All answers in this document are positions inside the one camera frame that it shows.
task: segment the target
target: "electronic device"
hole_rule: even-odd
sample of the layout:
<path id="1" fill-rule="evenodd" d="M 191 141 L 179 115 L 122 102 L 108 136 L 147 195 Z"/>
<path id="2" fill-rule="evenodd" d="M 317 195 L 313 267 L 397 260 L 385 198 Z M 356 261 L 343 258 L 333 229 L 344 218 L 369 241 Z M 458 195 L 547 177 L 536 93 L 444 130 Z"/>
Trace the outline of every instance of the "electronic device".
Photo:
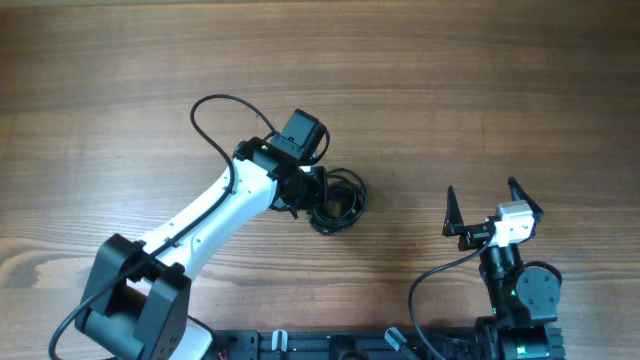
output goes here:
<path id="1" fill-rule="evenodd" d="M 241 142 L 233 158 L 195 121 L 200 104 L 229 99 L 251 108 L 271 129 L 265 138 Z M 560 272 L 542 262 L 523 263 L 518 244 L 535 236 L 542 209 L 509 179 L 511 202 L 498 205 L 482 224 L 466 226 L 449 188 L 443 235 L 458 236 L 465 258 L 420 276 L 409 293 L 416 332 L 273 333 L 212 330 L 188 316 L 191 283 L 209 258 L 247 221 L 268 210 L 297 217 L 307 211 L 312 227 L 334 235 L 353 226 L 367 206 L 368 193 L 357 174 L 327 172 L 315 165 L 329 145 L 329 132 L 315 117 L 296 110 L 277 132 L 253 105 L 230 95 L 207 96 L 193 106 L 191 122 L 225 159 L 222 176 L 182 212 L 157 229 L 130 241 L 119 234 L 98 250 L 81 304 L 62 322 L 49 345 L 75 321 L 78 331 L 125 360 L 349 360 L 349 359 L 563 359 L 557 319 Z M 326 146 L 314 157 L 321 139 Z M 338 212 L 326 205 L 338 204 Z M 493 316 L 474 328 L 423 330 L 413 311 L 413 294 L 428 276 L 480 257 Z M 147 281 L 147 296 L 127 285 Z"/>

